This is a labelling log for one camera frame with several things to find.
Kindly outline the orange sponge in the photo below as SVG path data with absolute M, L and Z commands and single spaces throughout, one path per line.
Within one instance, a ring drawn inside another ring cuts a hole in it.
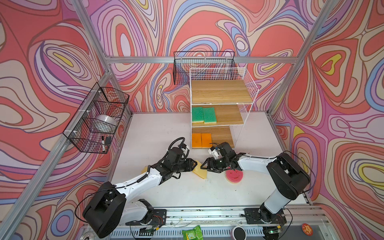
M 192 133 L 192 148 L 201 149 L 202 148 L 202 134 L 201 133 Z
M 209 149 L 213 146 L 212 134 L 201 133 L 201 139 L 202 139 L 202 148 L 203 149 Z

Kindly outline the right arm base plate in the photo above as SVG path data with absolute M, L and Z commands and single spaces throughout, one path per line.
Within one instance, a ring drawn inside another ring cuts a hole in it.
M 266 208 L 245 208 L 242 216 L 246 218 L 247 224 L 285 225 L 287 223 L 283 209 L 272 214 Z

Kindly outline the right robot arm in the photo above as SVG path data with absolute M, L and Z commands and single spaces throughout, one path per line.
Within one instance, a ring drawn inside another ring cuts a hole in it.
M 204 161 L 202 170 L 218 174 L 229 170 L 255 171 L 271 176 L 276 188 L 259 208 L 264 222 L 270 222 L 289 202 L 296 200 L 311 182 L 305 170 L 285 152 L 275 157 L 255 157 L 236 153 L 224 142 L 211 147 L 209 154 L 211 157 Z

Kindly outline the pink smiley sponge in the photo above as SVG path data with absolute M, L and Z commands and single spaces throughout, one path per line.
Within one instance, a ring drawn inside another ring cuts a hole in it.
M 232 184 L 238 184 L 244 177 L 244 173 L 239 170 L 227 170 L 225 171 L 226 179 Z

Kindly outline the yellow smiley sponge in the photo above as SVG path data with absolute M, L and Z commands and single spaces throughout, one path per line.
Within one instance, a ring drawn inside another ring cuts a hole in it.
M 141 171 L 141 174 L 146 173 L 146 172 L 148 171 L 148 167 L 149 167 L 149 166 L 145 166 L 145 167 L 143 168 L 143 170 Z

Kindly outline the yellow sponge green back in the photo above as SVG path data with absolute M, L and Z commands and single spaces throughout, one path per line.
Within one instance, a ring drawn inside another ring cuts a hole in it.
M 215 108 L 203 108 L 204 124 L 216 124 L 216 112 Z

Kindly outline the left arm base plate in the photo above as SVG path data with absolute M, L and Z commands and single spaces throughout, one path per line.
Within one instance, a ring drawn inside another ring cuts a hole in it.
M 140 221 L 132 221 L 132 226 L 152 226 L 161 227 L 166 224 L 167 210 L 166 209 L 154 209 L 149 211 L 145 217 Z

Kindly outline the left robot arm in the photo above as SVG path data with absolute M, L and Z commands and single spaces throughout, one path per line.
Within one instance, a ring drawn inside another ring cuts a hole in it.
M 130 201 L 171 178 L 180 178 L 174 174 L 192 172 L 198 162 L 188 158 L 188 153 L 187 148 L 173 147 L 145 173 L 123 183 L 102 184 L 82 213 L 98 238 L 107 237 L 119 225 L 145 219 L 152 206 L 144 199 Z

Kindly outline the white wire wooden shelf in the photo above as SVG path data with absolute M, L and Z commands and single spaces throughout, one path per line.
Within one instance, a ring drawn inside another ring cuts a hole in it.
M 247 68 L 191 68 L 191 108 L 214 108 L 216 121 L 191 123 L 191 134 L 211 134 L 235 147 L 259 93 Z

